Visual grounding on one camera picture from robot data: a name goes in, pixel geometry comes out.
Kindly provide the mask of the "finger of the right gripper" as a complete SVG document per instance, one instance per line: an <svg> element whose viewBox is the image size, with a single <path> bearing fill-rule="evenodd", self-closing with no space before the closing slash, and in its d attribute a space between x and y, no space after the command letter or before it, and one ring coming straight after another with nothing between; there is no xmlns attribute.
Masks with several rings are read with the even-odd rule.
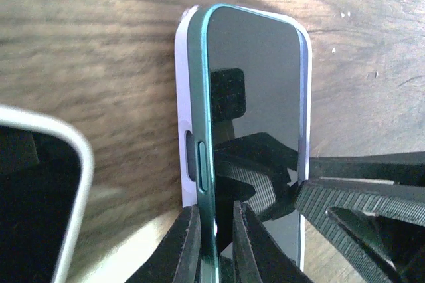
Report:
<svg viewBox="0 0 425 283"><path fill-rule="evenodd" d="M312 179L296 209L366 282L424 281L424 188Z"/></svg>
<svg viewBox="0 0 425 283"><path fill-rule="evenodd" d="M424 152L364 157L312 157L309 161L309 178L320 177L423 183Z"/></svg>

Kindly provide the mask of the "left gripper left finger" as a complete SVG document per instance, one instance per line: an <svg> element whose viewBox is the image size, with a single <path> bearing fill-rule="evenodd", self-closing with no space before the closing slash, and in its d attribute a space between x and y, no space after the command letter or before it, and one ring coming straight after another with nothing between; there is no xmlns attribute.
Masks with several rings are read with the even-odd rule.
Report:
<svg viewBox="0 0 425 283"><path fill-rule="evenodd" d="M150 258L128 282L198 282L201 223L196 205L185 207Z"/></svg>

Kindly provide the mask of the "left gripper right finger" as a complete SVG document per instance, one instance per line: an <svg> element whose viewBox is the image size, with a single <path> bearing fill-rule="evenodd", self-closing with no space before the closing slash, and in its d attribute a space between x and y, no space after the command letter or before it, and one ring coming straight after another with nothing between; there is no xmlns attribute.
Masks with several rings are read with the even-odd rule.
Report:
<svg viewBox="0 0 425 283"><path fill-rule="evenodd" d="M249 205L233 206L232 255L235 282L311 282L276 244Z"/></svg>

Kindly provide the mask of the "beige phone case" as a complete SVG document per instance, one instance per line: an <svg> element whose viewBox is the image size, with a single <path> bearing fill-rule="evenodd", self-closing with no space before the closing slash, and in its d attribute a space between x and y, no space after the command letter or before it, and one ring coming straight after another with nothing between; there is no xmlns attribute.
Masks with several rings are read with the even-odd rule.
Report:
<svg viewBox="0 0 425 283"><path fill-rule="evenodd" d="M65 282L94 175L70 124L1 106L1 281Z"/></svg>

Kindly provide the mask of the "black phone silver edge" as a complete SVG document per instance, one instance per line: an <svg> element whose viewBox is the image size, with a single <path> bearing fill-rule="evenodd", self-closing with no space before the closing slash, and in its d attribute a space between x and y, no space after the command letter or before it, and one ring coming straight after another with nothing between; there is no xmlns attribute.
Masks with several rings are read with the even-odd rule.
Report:
<svg viewBox="0 0 425 283"><path fill-rule="evenodd" d="M51 282L80 174L65 141L1 126L2 282Z"/></svg>

